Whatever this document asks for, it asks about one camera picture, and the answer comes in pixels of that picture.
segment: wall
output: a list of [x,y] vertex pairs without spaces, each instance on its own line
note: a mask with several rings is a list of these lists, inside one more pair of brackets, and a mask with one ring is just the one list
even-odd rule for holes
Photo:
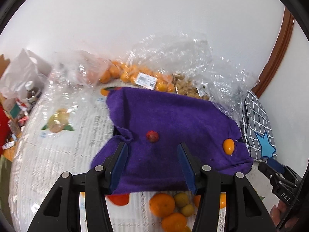
[[261,96],[275,137],[278,160],[303,176],[309,148],[309,41],[299,24],[273,80]]
[[0,36],[0,53],[28,48],[50,60],[70,48],[122,55],[149,34],[207,33],[216,55],[257,75],[282,22],[279,0],[26,0]]

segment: metal rivet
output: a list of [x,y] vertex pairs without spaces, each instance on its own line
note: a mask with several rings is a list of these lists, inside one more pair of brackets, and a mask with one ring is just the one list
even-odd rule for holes
[[65,178],[68,178],[70,176],[70,173],[69,172],[63,172],[61,176],[62,176],[62,178],[65,179]]
[[238,178],[244,178],[244,174],[243,174],[242,172],[237,172],[237,173],[236,173],[236,176],[237,176]]
[[203,169],[204,171],[210,171],[210,170],[211,170],[211,167],[208,166],[208,165],[204,165],[204,166],[202,166],[202,169]]
[[98,166],[95,167],[95,171],[100,172],[100,171],[103,170],[103,168],[104,167],[102,165],[98,165]]

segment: brown wooden trim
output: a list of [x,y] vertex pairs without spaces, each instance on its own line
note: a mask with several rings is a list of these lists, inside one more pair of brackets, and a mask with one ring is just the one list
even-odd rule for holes
[[294,17],[290,11],[285,8],[281,29],[275,43],[275,46],[270,54],[269,60],[265,65],[259,79],[260,82],[252,89],[255,95],[259,98],[265,91],[270,81],[276,74],[285,52],[288,48],[294,25]]

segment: gray grid patterned bag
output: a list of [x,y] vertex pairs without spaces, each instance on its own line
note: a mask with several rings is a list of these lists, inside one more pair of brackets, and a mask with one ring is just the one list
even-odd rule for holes
[[[252,91],[249,91],[245,98],[241,131],[251,157],[258,161],[267,161],[267,158],[262,158],[261,145],[256,133],[263,136],[266,131],[270,144],[274,148],[276,148],[275,140],[267,113]],[[277,159],[276,153],[273,154],[273,158]]]

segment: purple towel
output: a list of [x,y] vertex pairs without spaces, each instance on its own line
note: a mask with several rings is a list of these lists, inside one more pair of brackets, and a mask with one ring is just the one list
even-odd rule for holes
[[[129,146],[129,156],[115,194],[139,191],[187,190],[177,158],[177,145],[185,142],[192,155],[221,173],[244,174],[253,159],[246,145],[235,142],[232,155],[223,151],[225,139],[237,140],[236,122],[211,102],[153,90],[122,88],[107,98],[110,117],[121,135],[113,136],[95,156],[91,167],[101,164],[119,142]],[[150,143],[148,131],[159,133]]]

